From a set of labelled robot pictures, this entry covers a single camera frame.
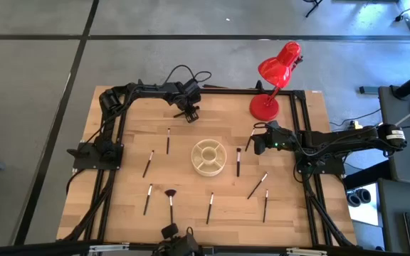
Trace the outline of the black fan makeup brush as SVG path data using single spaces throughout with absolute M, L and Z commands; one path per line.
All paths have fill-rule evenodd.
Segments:
M 165 195 L 168 197 L 169 199 L 169 216 L 170 216 L 170 223 L 173 224 L 174 223 L 174 211 L 173 211 L 173 197 L 175 196 L 175 194 L 177 193 L 177 191 L 175 189 L 168 189 L 165 192 Z

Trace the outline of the grey side desk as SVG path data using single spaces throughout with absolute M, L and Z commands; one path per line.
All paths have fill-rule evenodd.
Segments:
M 401 122 L 407 140 L 407 147 L 388 159 L 391 179 L 378 182 L 385 248 L 390 252 L 409 254 L 404 214 L 410 213 L 410 95 L 400 100 L 393 96 L 390 87 L 381 87 L 379 102 L 383 122 Z

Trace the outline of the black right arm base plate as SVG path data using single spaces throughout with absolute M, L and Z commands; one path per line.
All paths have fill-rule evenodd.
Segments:
M 298 160 L 296 171 L 299 174 L 333 174 L 341 175 L 345 172 L 343 160 L 341 158 L 329 157 L 327 159 L 306 159 Z

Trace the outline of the black headphones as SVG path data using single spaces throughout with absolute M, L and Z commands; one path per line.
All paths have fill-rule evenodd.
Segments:
M 359 207 L 361 204 L 370 203 L 371 200 L 371 193 L 365 188 L 359 188 L 347 193 L 347 202 L 351 207 Z

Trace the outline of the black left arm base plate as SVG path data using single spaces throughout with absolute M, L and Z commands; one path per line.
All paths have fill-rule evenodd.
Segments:
M 115 156 L 110 160 L 104 160 L 93 143 L 79 143 L 78 147 L 81 146 L 83 146 L 80 151 L 82 155 L 74 157 L 74 169 L 116 170 L 121 167 L 122 153 L 125 148 L 123 144 L 114 144 Z

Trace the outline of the cream round ribbed organizer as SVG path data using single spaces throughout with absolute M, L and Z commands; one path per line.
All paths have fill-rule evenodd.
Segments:
M 194 170 L 205 177 L 217 176 L 226 165 L 225 147 L 213 139 L 204 139 L 196 143 L 191 150 L 191 162 Z

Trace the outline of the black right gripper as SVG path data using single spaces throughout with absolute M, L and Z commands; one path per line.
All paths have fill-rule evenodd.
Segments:
M 277 149 L 278 151 L 295 151 L 296 136 L 286 128 L 282 128 L 277 122 L 266 122 L 266 132 L 256 134 L 251 138 L 254 141 L 254 153 L 261 155 L 266 149 Z

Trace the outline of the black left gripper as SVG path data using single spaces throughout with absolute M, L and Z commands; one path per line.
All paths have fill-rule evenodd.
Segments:
M 192 105 L 200 101 L 200 89 L 175 96 L 172 100 L 172 103 L 175 104 L 179 109 L 185 109 L 185 112 L 180 112 L 179 114 L 174 115 L 173 118 L 184 116 L 188 123 L 195 122 L 199 118 L 197 111 L 200 109 L 200 107 Z

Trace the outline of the red desk lamp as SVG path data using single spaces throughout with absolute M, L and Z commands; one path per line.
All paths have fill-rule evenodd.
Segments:
M 279 104 L 275 100 L 278 92 L 290 83 L 292 72 L 302 61 L 301 46 L 295 41 L 286 43 L 279 54 L 264 60 L 258 66 L 260 76 L 274 86 L 271 94 L 256 95 L 249 105 L 250 113 L 260 121 L 271 121 L 279 113 Z

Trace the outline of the black aluminium extrusion frame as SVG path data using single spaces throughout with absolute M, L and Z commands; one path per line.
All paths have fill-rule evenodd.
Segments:
M 293 178 L 295 158 L 287 151 L 245 151 L 254 124 L 249 112 L 253 90 L 207 89 L 201 94 L 199 118 L 188 123 L 173 118 L 179 110 L 158 99 L 138 99 L 126 120 L 116 122 L 112 139 L 124 145 L 122 163 L 114 175 L 109 200 L 97 212 L 89 238 L 127 242 L 132 246 L 157 244 L 170 224 L 168 189 L 173 197 L 174 223 L 184 233 L 192 227 L 202 245 L 250 247 L 309 247 L 332 242 L 320 217 L 307 205 L 304 187 Z M 167 129 L 171 129 L 166 154 Z M 217 176 L 198 174 L 191 150 L 204 139 L 220 142 L 227 160 Z M 240 176 L 236 176 L 236 149 L 241 148 Z M 147 175 L 142 174 L 154 150 Z M 247 199 L 265 172 L 268 176 Z M 147 214 L 145 199 L 153 184 Z M 269 191 L 266 222 L 263 207 Z M 211 192 L 214 201 L 206 224 Z

